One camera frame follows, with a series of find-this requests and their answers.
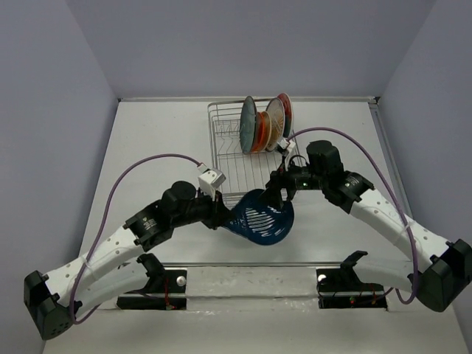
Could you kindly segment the navy blue shell dish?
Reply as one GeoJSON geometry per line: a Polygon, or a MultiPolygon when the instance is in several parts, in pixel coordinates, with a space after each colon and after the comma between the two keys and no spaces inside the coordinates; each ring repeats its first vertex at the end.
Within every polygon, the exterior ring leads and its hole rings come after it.
{"type": "Polygon", "coordinates": [[[247,192],[233,207],[234,219],[225,222],[223,228],[257,245],[271,246],[284,240],[294,224],[294,207],[283,201],[282,208],[266,204],[260,196],[264,190],[247,192]]]}

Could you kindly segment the small beige plate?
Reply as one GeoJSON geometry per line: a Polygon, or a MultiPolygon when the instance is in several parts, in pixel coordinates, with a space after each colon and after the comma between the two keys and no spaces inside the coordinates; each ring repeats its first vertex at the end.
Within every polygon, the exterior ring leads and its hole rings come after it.
{"type": "Polygon", "coordinates": [[[272,119],[271,119],[270,114],[267,111],[263,111],[262,115],[265,118],[265,123],[266,123],[265,144],[263,147],[265,151],[268,151],[268,146],[270,145],[271,136],[272,136],[272,119]]]}

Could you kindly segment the dark teal blossom plate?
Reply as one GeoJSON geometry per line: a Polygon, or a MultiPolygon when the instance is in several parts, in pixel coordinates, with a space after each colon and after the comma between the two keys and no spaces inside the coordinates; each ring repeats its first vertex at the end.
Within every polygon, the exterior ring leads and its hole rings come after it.
{"type": "Polygon", "coordinates": [[[257,109],[254,98],[247,96],[240,113],[240,147],[243,153],[250,153],[256,131],[257,109]]]}

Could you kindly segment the white plate orange sunburst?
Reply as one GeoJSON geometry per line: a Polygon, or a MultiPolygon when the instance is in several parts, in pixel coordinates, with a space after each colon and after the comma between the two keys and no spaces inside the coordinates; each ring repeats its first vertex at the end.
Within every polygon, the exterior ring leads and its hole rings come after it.
{"type": "Polygon", "coordinates": [[[266,113],[271,121],[271,137],[265,150],[273,151],[285,129],[285,109],[280,98],[273,98],[266,107],[266,113]]]}

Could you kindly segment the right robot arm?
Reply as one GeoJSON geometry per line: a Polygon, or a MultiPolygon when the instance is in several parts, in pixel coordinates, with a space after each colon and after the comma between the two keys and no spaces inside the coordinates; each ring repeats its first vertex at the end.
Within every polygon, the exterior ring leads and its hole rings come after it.
{"type": "Polygon", "coordinates": [[[311,142],[306,151],[305,165],[283,162],[271,172],[261,201],[280,210],[300,190],[321,191],[332,205],[373,228],[407,258],[389,262],[356,251],[341,263],[339,279],[345,288],[376,283],[409,292],[430,310],[443,312],[471,283],[471,245],[436,235],[404,215],[370,181],[346,171],[331,142],[311,142]]]}

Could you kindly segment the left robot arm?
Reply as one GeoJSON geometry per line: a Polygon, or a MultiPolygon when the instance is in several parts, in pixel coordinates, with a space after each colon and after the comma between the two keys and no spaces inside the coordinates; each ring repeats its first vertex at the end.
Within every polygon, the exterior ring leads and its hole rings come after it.
{"type": "Polygon", "coordinates": [[[220,192],[208,195],[177,181],[113,234],[99,237],[85,254],[45,274],[29,273],[24,278],[24,304],[40,337],[56,338],[112,297],[159,289],[164,266],[151,254],[154,247],[179,227],[202,223],[217,229],[233,217],[220,192]]]}

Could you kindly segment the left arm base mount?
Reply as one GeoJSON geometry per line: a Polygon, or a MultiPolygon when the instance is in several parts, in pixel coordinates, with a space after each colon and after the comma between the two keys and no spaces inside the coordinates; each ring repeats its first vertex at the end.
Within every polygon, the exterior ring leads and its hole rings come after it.
{"type": "Polygon", "coordinates": [[[117,298],[121,310],[186,310],[187,269],[167,268],[163,280],[117,298]]]}

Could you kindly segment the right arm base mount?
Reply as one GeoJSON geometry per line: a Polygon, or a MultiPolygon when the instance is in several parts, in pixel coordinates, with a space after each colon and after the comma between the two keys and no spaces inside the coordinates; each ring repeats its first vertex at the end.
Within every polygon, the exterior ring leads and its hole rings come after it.
{"type": "Polygon", "coordinates": [[[316,270],[318,305],[328,309],[387,309],[385,288],[376,283],[361,282],[343,268],[316,270]]]}

